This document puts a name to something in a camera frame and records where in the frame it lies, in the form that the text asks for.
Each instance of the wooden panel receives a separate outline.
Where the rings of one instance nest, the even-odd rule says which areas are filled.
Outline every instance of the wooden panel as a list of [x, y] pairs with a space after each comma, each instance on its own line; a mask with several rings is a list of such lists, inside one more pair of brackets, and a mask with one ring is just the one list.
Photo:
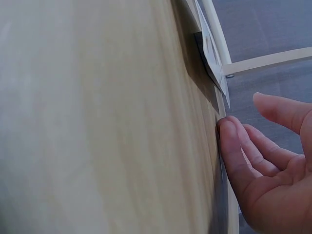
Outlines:
[[0, 0], [1, 233], [237, 233], [190, 3]]

